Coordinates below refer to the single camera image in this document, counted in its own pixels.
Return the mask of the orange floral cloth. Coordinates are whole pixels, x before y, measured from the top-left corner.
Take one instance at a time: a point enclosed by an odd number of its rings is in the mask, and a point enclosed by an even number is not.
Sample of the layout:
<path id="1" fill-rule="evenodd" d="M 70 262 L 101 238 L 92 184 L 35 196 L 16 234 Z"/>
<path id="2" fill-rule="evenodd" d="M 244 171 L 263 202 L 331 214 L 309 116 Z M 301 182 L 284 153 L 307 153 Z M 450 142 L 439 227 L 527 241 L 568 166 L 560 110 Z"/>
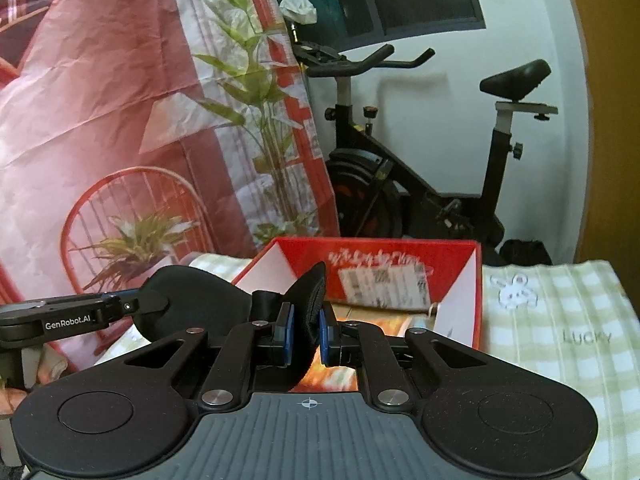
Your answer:
<path id="1" fill-rule="evenodd" d="M 432 330 L 433 315 L 405 311 L 358 308 L 346 304 L 332 304 L 340 322 L 366 322 L 377 325 L 386 336 L 402 337 L 409 328 L 421 327 Z M 292 389 L 295 393 L 319 393 L 357 391 L 357 374 L 349 367 L 326 367 L 321 364 L 316 352 L 311 367 L 304 378 Z"/>

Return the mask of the black eye mask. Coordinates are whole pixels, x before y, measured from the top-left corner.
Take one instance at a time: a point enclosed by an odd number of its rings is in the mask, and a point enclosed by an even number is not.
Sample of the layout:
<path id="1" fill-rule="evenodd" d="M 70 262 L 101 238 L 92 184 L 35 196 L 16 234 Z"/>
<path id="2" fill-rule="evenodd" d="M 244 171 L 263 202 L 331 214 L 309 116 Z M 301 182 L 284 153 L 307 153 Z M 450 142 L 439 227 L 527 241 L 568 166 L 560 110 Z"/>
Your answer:
<path id="1" fill-rule="evenodd" d="M 256 386 L 264 391 L 288 391 L 306 375 L 319 345 L 319 312 L 326 296 L 326 265 L 319 262 L 283 294 L 239 287 L 190 266 L 165 266 L 148 278 L 142 289 L 152 289 L 169 299 L 168 309 L 135 315 L 134 325 L 155 342 L 180 330 L 201 327 L 210 339 L 223 337 L 234 326 L 266 320 L 272 322 L 282 302 L 294 306 L 292 362 L 270 366 L 257 374 Z"/>

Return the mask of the white shipping label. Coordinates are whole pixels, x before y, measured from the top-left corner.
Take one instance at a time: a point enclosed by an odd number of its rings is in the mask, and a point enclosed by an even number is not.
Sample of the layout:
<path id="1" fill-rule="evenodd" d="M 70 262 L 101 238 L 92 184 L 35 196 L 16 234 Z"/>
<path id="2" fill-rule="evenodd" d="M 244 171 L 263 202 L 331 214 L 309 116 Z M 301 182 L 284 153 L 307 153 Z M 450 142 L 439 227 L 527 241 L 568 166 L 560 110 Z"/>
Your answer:
<path id="1" fill-rule="evenodd" d="M 346 302 L 366 308 L 425 311 L 431 307 L 427 278 L 432 269 L 423 263 L 398 266 L 360 266 L 337 272 Z"/>

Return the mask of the red cardboard box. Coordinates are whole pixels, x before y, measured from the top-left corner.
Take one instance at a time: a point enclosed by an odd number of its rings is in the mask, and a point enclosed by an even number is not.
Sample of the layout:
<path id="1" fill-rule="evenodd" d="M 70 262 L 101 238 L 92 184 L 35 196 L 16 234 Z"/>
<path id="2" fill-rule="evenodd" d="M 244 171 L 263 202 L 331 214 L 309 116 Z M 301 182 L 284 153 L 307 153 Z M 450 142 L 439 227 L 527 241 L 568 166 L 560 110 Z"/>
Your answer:
<path id="1" fill-rule="evenodd" d="M 341 320 L 368 321 L 401 336 L 425 326 L 480 348 L 482 251 L 468 240 L 279 237 L 233 280 L 246 292 L 286 292 L 326 265 L 326 299 Z"/>

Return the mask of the red printed backdrop curtain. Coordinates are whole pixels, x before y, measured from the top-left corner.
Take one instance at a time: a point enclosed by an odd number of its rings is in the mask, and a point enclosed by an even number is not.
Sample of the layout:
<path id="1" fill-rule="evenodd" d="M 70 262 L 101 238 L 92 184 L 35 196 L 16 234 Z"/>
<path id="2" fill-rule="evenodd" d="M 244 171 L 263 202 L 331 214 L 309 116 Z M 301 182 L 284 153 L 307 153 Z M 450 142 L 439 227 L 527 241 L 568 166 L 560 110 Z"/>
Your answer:
<path id="1" fill-rule="evenodd" d="M 1 301 L 334 236 L 277 0 L 1 0 Z"/>

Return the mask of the green checkered bunny blanket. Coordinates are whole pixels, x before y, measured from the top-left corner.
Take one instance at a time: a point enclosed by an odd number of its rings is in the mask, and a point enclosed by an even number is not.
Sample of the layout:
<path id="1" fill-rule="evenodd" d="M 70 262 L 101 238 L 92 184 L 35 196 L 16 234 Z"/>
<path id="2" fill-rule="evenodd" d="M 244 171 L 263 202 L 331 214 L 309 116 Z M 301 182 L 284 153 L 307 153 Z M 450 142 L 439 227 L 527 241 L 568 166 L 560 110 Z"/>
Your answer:
<path id="1" fill-rule="evenodd" d="M 639 319 L 611 263 L 485 266 L 480 348 L 588 399 L 587 478 L 638 478 Z"/>

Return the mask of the wooden door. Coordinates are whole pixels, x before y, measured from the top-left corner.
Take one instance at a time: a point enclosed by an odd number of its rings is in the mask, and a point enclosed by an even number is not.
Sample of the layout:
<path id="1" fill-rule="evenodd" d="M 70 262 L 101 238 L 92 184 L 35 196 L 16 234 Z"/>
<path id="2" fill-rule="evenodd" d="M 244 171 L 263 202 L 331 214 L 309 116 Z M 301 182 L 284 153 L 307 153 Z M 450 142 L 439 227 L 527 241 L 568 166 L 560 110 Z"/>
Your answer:
<path id="1" fill-rule="evenodd" d="M 573 0 L 590 99 L 587 205 L 579 260 L 612 264 L 639 305 L 639 0 Z"/>

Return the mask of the white plastic bag on handlebar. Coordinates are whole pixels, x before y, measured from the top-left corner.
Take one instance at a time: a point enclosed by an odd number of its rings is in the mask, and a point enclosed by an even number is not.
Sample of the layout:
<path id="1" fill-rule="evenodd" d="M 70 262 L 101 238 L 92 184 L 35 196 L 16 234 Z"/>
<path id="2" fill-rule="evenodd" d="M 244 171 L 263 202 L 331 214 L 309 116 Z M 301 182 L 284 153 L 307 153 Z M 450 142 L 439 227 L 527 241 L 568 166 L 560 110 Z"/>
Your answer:
<path id="1" fill-rule="evenodd" d="M 292 23 L 312 25 L 318 22 L 318 12 L 310 0 L 281 0 L 279 9 Z"/>

